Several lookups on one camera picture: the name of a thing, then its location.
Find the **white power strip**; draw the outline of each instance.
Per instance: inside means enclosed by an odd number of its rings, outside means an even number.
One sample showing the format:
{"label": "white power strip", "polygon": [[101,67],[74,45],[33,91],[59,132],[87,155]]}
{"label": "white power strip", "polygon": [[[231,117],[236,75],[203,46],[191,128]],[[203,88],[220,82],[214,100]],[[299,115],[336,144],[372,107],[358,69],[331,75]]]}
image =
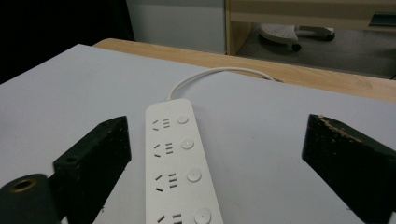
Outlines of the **white power strip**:
{"label": "white power strip", "polygon": [[204,147],[186,99],[146,111],[146,223],[222,224]]}

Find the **power switch button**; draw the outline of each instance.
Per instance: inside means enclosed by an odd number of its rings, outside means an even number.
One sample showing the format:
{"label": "power switch button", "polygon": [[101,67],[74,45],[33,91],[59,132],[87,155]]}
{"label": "power switch button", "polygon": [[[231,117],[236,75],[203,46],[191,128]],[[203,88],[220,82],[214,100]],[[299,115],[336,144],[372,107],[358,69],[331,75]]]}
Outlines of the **power switch button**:
{"label": "power switch button", "polygon": [[195,213],[194,219],[196,224],[209,224],[211,219],[209,210],[201,208]]}
{"label": "power switch button", "polygon": [[198,180],[201,179],[201,176],[202,176],[202,174],[199,169],[192,169],[187,173],[187,178],[192,183],[198,182]]}
{"label": "power switch button", "polygon": [[189,117],[187,117],[187,115],[181,115],[177,118],[177,123],[179,124],[185,124],[189,122]]}
{"label": "power switch button", "polygon": [[184,149],[191,149],[194,147],[194,140],[188,138],[181,143],[181,147]]}

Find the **power cord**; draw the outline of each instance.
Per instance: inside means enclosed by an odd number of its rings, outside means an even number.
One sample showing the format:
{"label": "power cord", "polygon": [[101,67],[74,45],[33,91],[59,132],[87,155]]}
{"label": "power cord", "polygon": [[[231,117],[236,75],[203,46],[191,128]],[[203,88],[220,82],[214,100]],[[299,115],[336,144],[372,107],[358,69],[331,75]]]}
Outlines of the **power cord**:
{"label": "power cord", "polygon": [[212,75],[212,74],[216,74],[218,72],[225,72],[225,71],[248,72],[248,73],[252,73],[252,74],[258,75],[258,76],[260,76],[262,78],[265,78],[265,79],[268,79],[268,80],[271,80],[271,81],[278,81],[278,80],[275,80],[272,77],[268,76],[265,73],[262,73],[262,72],[259,72],[259,71],[253,70],[253,69],[248,69],[248,68],[240,68],[240,67],[218,67],[218,68],[212,68],[212,69],[206,70],[204,72],[197,73],[197,74],[193,75],[192,77],[187,77],[187,78],[179,81],[174,86],[174,88],[172,88],[172,90],[169,91],[169,93],[168,93],[168,95],[166,97],[166,100],[167,101],[172,100],[173,94],[175,93],[175,91],[177,91],[177,89],[179,89],[181,86],[183,86],[187,82],[193,81],[193,80],[195,80],[197,78],[200,78],[200,77],[205,77],[205,76],[209,76],[209,75]]}

